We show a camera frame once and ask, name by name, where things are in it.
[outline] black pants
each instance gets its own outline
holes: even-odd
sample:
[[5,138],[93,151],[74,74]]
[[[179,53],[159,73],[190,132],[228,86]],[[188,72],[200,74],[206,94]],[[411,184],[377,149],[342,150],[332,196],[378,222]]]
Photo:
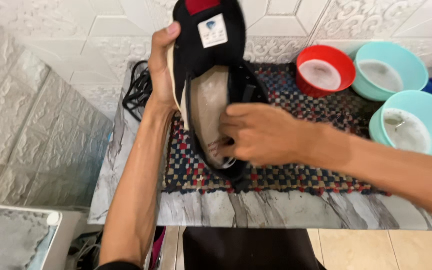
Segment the black pants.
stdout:
[[187,227],[184,269],[324,270],[303,229]]

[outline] black shoelace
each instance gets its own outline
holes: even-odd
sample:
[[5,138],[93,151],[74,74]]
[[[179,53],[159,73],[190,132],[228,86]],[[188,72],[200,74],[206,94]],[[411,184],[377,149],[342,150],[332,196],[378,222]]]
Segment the black shoelace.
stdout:
[[153,83],[151,82],[151,75],[149,74],[148,67],[146,67],[136,77],[136,69],[148,61],[137,62],[131,71],[131,83],[128,92],[123,98],[123,107],[139,122],[141,122],[142,114],[139,108],[146,107],[149,96],[153,92]]

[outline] black sneaker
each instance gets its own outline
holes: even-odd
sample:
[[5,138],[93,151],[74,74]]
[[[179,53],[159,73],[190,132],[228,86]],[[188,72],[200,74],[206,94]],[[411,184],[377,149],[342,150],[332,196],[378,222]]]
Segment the black sneaker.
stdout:
[[219,115],[231,103],[268,103],[266,86],[243,60],[243,13],[237,0],[179,0],[173,19],[181,34],[168,50],[168,66],[192,150],[239,192],[251,183],[243,177],[247,162],[218,154],[219,144],[234,143],[219,133]]

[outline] woven mat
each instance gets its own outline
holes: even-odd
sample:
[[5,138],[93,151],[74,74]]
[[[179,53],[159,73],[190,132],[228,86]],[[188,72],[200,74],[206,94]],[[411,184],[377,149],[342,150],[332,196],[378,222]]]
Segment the woven mat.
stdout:
[[[369,138],[369,120],[382,105],[357,95],[352,89],[345,89],[321,98],[304,95],[295,82],[296,68],[293,64],[256,65],[256,74],[269,89],[269,101],[282,107],[299,119],[331,123],[335,128]],[[168,142],[167,166],[163,181],[163,192],[181,193],[198,191],[202,194],[217,190],[234,192],[229,181],[214,176],[201,159],[195,156],[189,144],[188,132],[183,130],[183,121],[176,115],[171,122]],[[313,195],[327,192],[363,194],[384,193],[371,185],[327,169],[314,168],[304,164],[253,167],[248,165],[246,177],[252,180],[248,191],[278,190],[288,192],[299,190]]]

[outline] marble countertop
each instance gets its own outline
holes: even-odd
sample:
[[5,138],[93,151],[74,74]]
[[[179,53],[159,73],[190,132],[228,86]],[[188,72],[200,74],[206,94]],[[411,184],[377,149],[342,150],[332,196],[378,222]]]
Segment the marble countertop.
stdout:
[[[104,224],[139,123],[121,105],[129,88],[126,72],[114,131],[99,174],[89,224]],[[160,180],[164,165],[161,164]],[[249,193],[160,193],[159,226],[252,228],[404,229],[432,231],[432,214],[398,196],[358,192],[324,193],[321,197],[275,190]]]

